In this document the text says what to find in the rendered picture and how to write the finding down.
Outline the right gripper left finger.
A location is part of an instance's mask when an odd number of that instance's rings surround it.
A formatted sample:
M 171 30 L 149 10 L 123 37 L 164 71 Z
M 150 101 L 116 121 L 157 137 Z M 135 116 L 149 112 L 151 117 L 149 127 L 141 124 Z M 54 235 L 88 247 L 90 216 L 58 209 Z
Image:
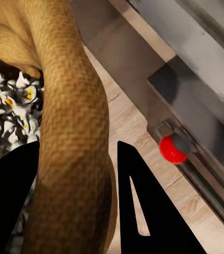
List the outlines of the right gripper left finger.
M 3 254 L 38 171 L 40 142 L 0 158 L 0 254 Z

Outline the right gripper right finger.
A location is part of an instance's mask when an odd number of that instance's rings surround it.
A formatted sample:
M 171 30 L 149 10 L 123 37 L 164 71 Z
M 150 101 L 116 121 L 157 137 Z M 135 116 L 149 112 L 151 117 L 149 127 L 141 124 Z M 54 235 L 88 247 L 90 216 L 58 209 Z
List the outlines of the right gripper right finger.
M 118 142 L 121 254 L 207 254 L 139 151 Z M 138 233 L 130 176 L 150 236 Z

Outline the popcorn bag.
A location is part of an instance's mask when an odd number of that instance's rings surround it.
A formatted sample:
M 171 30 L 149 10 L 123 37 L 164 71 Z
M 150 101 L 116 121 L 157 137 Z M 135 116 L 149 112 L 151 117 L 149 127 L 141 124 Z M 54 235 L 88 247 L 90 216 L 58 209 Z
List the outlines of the popcorn bag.
M 44 88 L 20 254 L 106 254 L 118 215 L 109 105 L 68 0 L 0 0 L 0 72 L 16 81 L 22 72 Z

